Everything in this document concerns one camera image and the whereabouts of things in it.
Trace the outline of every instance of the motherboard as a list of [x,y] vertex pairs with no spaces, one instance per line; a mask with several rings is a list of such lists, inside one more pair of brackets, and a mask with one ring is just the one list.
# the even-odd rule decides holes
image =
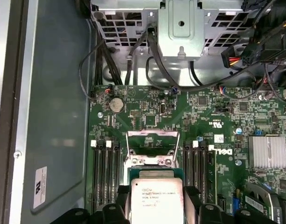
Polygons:
[[[251,91],[226,90],[238,98]],[[97,86],[94,94],[86,174],[89,211],[114,202],[118,186],[129,184],[129,154],[174,156],[175,167],[183,170],[183,185],[195,186],[203,202],[218,204],[228,214],[247,207],[275,216],[274,207],[256,196],[255,188],[276,195],[286,207],[286,104],[264,100],[264,91],[248,100],[228,99],[216,88],[180,92]],[[152,131],[142,135],[142,130]]]

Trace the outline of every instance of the yellow wire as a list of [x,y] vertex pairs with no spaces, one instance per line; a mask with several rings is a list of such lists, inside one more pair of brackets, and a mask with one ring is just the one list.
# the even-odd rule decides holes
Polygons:
[[232,66],[232,65],[236,64],[237,62],[239,62],[239,60],[237,60],[237,61],[234,61],[234,62],[230,63],[230,66]]

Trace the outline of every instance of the white label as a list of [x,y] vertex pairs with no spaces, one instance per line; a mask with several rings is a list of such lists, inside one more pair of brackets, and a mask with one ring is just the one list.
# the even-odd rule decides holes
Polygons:
[[248,196],[245,196],[245,202],[256,208],[257,210],[264,213],[263,205],[259,204],[258,202],[254,201],[253,199],[249,198]]
[[223,134],[215,134],[214,143],[223,143]]
[[34,209],[45,202],[47,170],[48,167],[43,167],[36,170],[33,204]]

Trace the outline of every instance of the green circuit board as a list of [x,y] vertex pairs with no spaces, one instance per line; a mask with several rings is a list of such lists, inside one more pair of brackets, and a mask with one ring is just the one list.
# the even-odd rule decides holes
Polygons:
[[[185,162],[185,146],[193,141],[203,140],[220,149],[214,152],[215,168],[209,170],[206,178],[211,180],[206,187],[211,189],[209,202],[218,203],[218,196],[226,199],[228,214],[233,212],[233,196],[246,182],[265,184],[286,199],[286,169],[250,168],[248,146],[248,136],[286,138],[286,104],[275,99],[261,100],[266,94],[264,91],[249,100],[237,101],[225,98],[214,88],[164,93],[150,86],[114,86],[111,95],[104,94],[106,88],[95,87],[96,95],[102,96],[90,106],[86,174],[86,208],[89,211],[114,202],[117,187],[127,184],[123,179],[126,132],[143,129],[180,133],[177,160],[181,168],[190,165]],[[233,97],[243,97],[250,92],[246,87],[227,88],[227,94]],[[121,111],[111,110],[113,98],[122,100]],[[106,141],[111,141],[109,150],[103,149]],[[158,154],[159,151],[164,154],[176,144],[173,138],[156,136],[129,141],[131,147],[142,150],[142,154]]]

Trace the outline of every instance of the heatsink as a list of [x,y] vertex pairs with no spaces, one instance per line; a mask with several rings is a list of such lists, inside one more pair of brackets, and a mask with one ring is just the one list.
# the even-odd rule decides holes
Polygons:
[[286,168],[286,139],[284,137],[256,137],[249,140],[251,168]]

